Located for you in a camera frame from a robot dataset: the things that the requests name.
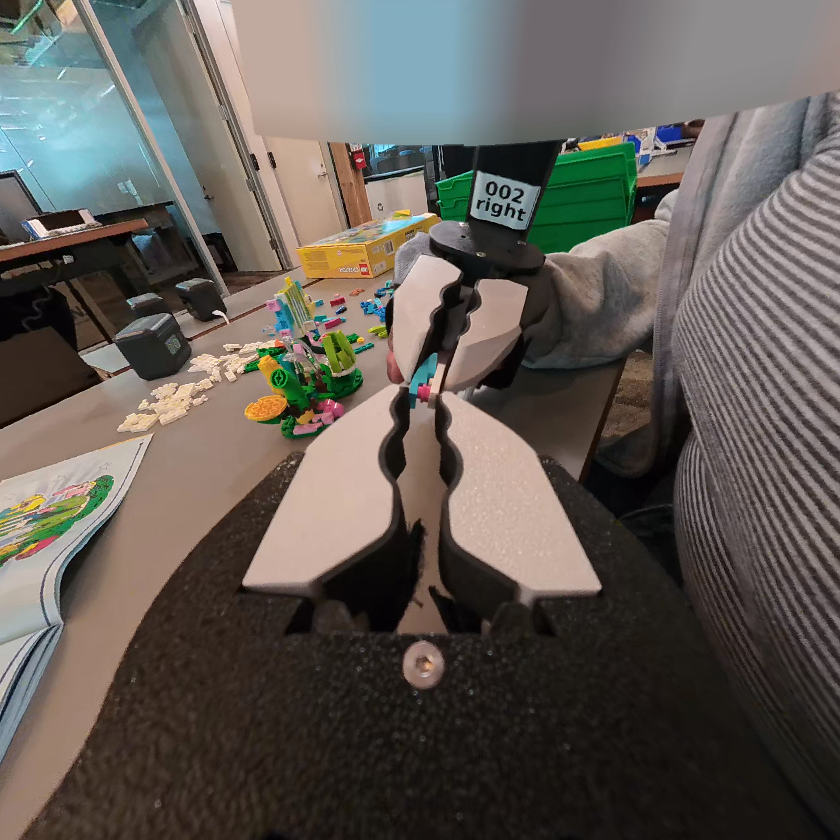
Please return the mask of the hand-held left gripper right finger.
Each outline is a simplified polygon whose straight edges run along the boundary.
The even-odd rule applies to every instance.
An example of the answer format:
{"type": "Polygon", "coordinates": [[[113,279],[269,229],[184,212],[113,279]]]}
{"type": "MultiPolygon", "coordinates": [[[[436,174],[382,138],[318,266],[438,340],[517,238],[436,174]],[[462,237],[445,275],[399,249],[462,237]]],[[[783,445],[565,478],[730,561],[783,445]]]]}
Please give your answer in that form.
{"type": "Polygon", "coordinates": [[[452,393],[437,400],[435,429],[446,485],[439,569],[455,599],[551,599],[601,591],[529,444],[452,393]]]}

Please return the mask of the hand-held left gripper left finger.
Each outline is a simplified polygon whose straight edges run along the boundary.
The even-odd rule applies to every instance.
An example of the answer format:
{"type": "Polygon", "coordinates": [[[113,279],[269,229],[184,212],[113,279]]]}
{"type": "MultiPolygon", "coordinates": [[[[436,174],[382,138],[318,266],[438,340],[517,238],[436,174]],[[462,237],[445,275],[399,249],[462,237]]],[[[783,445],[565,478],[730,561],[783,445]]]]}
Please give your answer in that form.
{"type": "Polygon", "coordinates": [[[388,385],[308,446],[242,581],[252,592],[318,596],[405,535],[405,388],[388,385]]]}

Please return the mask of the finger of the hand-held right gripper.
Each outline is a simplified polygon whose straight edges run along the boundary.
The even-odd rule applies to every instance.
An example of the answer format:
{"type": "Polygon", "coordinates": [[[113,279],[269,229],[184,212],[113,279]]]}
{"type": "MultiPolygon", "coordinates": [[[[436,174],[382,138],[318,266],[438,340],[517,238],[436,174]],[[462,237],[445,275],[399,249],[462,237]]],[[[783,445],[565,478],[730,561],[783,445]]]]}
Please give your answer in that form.
{"type": "Polygon", "coordinates": [[[522,336],[526,286],[509,279],[481,279],[449,313],[442,351],[441,391],[481,384],[507,362],[522,336]]]}
{"type": "Polygon", "coordinates": [[[405,383],[438,351],[447,312],[459,300],[461,270],[432,255],[420,255],[392,299],[392,350],[405,383]]]}

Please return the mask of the small colourful brick assembly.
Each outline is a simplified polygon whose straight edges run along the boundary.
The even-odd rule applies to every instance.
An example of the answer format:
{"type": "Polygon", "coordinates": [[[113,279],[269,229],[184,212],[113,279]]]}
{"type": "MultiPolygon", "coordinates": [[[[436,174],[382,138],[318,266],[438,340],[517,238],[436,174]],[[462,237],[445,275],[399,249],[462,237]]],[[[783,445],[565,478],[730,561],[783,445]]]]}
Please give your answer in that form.
{"type": "Polygon", "coordinates": [[[451,353],[431,353],[421,362],[408,386],[408,402],[411,410],[420,404],[434,406],[438,394],[444,389],[451,353]]]}

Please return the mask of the person's right forearm grey sleeve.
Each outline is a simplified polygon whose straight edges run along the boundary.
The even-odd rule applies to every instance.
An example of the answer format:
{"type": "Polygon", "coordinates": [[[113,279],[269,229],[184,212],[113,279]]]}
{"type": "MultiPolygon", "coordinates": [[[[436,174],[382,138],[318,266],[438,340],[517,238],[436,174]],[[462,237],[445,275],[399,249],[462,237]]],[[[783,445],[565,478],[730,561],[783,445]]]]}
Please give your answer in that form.
{"type": "Polygon", "coordinates": [[[521,313],[534,370],[584,369],[622,358],[651,335],[659,274],[678,191],[654,217],[552,253],[538,272],[511,280],[528,289],[521,313]]]}

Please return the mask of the grey desk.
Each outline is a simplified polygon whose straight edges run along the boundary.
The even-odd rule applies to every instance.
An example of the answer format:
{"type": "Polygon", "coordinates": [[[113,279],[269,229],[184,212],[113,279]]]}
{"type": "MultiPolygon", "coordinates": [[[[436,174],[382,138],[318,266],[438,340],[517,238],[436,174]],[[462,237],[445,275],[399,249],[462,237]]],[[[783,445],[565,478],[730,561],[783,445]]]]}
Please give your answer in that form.
{"type": "MultiPolygon", "coordinates": [[[[271,317],[265,302],[283,272],[226,299],[222,320],[179,321],[195,354],[220,354],[249,343],[271,317]]],[[[592,460],[624,361],[575,371],[520,371],[504,391],[475,402],[515,428],[538,454],[579,480],[592,460]]],[[[2,429],[2,479],[51,466],[137,435],[116,428],[159,382],[122,372],[64,402],[2,429]]],[[[2,838],[19,838],[41,811],[86,741],[126,647],[161,588],[184,558],[291,452],[295,444],[244,418],[266,393],[261,377],[223,382],[187,418],[159,429],[117,514],[71,562],[60,596],[65,629],[2,763],[2,838]]],[[[405,437],[406,470],[398,480],[411,523],[422,519],[423,578],[400,633],[445,630],[427,587],[442,589],[437,511],[445,491],[438,474],[434,417],[421,404],[405,437]]]]}

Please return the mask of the dark wooden side desk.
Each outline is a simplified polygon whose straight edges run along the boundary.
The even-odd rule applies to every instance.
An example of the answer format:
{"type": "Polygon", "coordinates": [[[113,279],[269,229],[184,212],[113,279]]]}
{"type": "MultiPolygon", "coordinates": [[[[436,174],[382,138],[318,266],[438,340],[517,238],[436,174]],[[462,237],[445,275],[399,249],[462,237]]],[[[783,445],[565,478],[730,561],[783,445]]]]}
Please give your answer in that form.
{"type": "Polygon", "coordinates": [[[127,300],[196,267],[169,203],[105,213],[99,224],[2,247],[2,305],[21,295],[49,299],[66,290],[99,337],[127,324],[127,300]]]}

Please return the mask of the person's right hand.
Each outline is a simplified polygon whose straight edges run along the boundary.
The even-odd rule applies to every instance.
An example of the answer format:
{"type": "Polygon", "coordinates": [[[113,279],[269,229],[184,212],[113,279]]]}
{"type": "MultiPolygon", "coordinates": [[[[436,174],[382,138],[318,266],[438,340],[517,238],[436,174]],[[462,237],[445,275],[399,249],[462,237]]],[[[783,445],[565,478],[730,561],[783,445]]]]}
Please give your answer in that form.
{"type": "Polygon", "coordinates": [[[386,326],[386,375],[388,380],[393,384],[402,384],[404,382],[403,373],[401,372],[393,349],[393,299],[389,300],[385,307],[385,326],[386,326]]]}

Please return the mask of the yellow toy box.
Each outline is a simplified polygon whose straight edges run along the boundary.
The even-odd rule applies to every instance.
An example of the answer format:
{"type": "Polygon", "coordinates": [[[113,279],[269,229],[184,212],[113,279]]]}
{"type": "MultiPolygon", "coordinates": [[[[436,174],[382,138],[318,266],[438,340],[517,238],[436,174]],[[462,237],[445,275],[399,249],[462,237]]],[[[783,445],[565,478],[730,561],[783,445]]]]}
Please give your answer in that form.
{"type": "Polygon", "coordinates": [[[396,251],[442,219],[434,213],[399,211],[297,248],[306,278],[375,278],[392,270],[396,251]]]}

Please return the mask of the green flower brick model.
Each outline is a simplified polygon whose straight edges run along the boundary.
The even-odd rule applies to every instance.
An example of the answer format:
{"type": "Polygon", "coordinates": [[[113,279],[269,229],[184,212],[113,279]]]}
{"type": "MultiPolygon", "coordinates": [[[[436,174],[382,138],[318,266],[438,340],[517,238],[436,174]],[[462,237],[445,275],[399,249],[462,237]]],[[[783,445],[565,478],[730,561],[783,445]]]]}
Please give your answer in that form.
{"type": "Polygon", "coordinates": [[[288,439],[319,435],[344,415],[342,400],[362,387],[356,357],[370,347],[354,333],[312,330],[303,341],[276,340],[259,348],[243,372],[261,373],[269,394],[248,404],[245,417],[278,427],[288,439]]]}

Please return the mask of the pastel brick tower model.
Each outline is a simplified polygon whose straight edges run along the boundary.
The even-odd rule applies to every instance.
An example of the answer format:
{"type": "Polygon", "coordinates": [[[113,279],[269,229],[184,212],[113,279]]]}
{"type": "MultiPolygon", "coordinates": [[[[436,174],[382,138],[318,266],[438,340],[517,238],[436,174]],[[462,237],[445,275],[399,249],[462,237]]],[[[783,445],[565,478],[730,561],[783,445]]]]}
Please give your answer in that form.
{"type": "Polygon", "coordinates": [[[279,291],[265,303],[273,316],[275,334],[288,333],[292,338],[303,338],[313,329],[315,305],[298,280],[287,276],[279,291]]]}

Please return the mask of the pile of white bricks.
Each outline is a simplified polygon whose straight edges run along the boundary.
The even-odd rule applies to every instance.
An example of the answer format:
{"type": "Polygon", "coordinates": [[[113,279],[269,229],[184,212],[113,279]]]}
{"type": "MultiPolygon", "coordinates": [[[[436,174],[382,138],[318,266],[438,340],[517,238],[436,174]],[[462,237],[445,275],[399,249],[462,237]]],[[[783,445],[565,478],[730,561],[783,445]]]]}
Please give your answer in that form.
{"type": "Polygon", "coordinates": [[[192,358],[187,373],[196,378],[182,384],[170,381],[157,386],[138,410],[128,414],[117,426],[118,434],[144,434],[184,418],[208,401],[210,391],[224,383],[236,383],[247,372],[256,370],[259,352],[275,346],[273,342],[226,343],[222,355],[201,353],[192,358]]]}

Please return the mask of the person's striped torso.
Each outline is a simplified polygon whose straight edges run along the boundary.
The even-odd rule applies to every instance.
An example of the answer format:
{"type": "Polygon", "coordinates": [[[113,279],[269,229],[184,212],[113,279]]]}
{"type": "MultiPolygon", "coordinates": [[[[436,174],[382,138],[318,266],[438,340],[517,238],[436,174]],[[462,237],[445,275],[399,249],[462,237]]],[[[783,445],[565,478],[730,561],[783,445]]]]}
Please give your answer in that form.
{"type": "Polygon", "coordinates": [[[838,838],[838,91],[706,123],[666,226],[651,423],[687,594],[780,771],[838,838]]]}

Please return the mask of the building instruction booklet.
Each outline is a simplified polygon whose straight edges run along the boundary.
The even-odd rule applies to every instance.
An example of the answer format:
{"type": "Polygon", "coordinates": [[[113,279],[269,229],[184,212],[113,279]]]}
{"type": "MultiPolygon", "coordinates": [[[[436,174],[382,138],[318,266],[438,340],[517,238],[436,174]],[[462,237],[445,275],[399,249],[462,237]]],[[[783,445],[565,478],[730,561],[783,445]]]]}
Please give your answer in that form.
{"type": "Polygon", "coordinates": [[[2,482],[2,759],[62,634],[65,570],[119,509],[151,440],[136,437],[2,482]]]}

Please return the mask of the cardboard tray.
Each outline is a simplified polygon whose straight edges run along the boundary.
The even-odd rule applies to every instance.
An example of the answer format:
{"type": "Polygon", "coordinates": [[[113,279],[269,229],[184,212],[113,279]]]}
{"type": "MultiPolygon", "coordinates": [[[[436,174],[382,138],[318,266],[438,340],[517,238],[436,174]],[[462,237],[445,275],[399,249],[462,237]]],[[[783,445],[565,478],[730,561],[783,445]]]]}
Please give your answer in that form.
{"type": "Polygon", "coordinates": [[[44,213],[21,221],[22,228],[33,239],[72,235],[101,225],[86,208],[44,213]]]}

